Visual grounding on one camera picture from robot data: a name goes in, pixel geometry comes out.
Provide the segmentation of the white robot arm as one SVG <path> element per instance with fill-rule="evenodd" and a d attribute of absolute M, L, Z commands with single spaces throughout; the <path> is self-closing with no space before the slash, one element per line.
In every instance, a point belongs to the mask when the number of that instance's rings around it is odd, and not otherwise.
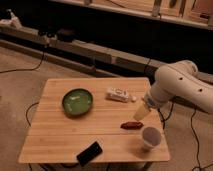
<path fill-rule="evenodd" d="M 155 71 L 155 82 L 145 93 L 142 105 L 133 118 L 140 121 L 151 109 L 159 109 L 175 96 L 182 97 L 208 114 L 213 114 L 213 85 L 197 78 L 198 67 L 190 60 L 160 66 Z"/>

